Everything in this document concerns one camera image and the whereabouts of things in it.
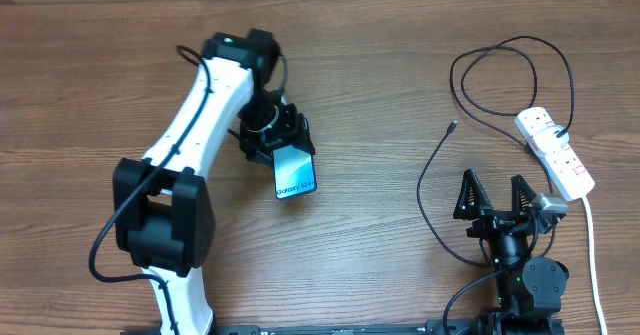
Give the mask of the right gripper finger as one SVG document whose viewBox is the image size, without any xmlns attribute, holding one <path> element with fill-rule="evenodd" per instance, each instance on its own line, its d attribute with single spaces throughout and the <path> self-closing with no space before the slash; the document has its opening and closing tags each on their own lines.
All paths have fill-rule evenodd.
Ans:
<svg viewBox="0 0 640 335">
<path fill-rule="evenodd" d="M 472 169 L 465 170 L 453 218 L 476 220 L 491 209 L 491 201 L 476 173 Z"/>
<path fill-rule="evenodd" d="M 511 178 L 512 212 L 514 214 L 527 214 L 531 208 L 531 201 L 536 193 L 531 189 L 521 175 Z"/>
</svg>

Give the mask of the Samsung Galaxy smartphone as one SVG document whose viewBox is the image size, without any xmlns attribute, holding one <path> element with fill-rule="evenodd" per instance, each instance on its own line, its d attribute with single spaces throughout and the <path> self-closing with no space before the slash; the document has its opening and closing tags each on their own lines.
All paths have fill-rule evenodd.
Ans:
<svg viewBox="0 0 640 335">
<path fill-rule="evenodd" d="M 273 152 L 276 198 L 289 199 L 317 189 L 313 156 L 289 145 Z"/>
</svg>

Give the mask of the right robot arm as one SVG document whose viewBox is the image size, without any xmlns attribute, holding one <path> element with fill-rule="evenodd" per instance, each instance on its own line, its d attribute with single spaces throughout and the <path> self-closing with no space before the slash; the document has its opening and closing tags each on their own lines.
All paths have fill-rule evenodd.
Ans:
<svg viewBox="0 0 640 335">
<path fill-rule="evenodd" d="M 468 320 L 462 334 L 562 334 L 553 315 L 561 310 L 569 271 L 533 250 L 541 234 L 555 230 L 568 203 L 557 194 L 535 192 L 526 180 L 511 178 L 511 208 L 496 210 L 471 169 L 463 173 L 453 217 L 467 220 L 467 236 L 485 241 L 496 281 L 498 306 Z"/>
</svg>

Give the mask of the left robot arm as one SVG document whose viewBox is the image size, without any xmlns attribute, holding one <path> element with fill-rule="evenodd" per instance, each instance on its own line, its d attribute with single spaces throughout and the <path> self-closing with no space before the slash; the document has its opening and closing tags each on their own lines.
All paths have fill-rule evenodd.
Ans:
<svg viewBox="0 0 640 335">
<path fill-rule="evenodd" d="M 158 334 L 213 334 L 216 315 L 203 276 L 216 227 L 207 178 L 224 137 L 238 121 L 240 150 L 248 161 L 272 169 L 279 200 L 316 190 L 315 147 L 308 120 L 286 101 L 284 88 L 265 88 L 285 60 L 272 33 L 216 33 L 199 52 L 185 46 L 177 51 L 197 68 L 193 86 L 143 157 L 123 158 L 116 166 L 114 214 L 92 246 L 89 269 L 97 272 L 99 245 L 113 231 L 118 248 L 141 271 L 96 279 L 150 281 L 161 312 Z"/>
</svg>

